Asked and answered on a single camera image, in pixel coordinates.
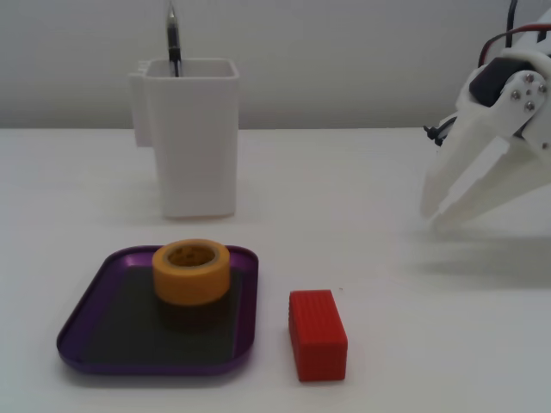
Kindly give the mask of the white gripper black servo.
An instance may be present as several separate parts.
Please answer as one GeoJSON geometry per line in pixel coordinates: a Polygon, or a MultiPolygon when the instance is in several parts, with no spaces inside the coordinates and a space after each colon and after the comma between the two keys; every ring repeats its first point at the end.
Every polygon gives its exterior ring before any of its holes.
{"type": "Polygon", "coordinates": [[[420,203],[440,231],[455,229],[550,184],[550,56],[515,49],[493,59],[464,85],[456,120],[429,168],[420,203]],[[509,148],[446,209],[451,187],[495,139],[509,148]]]}

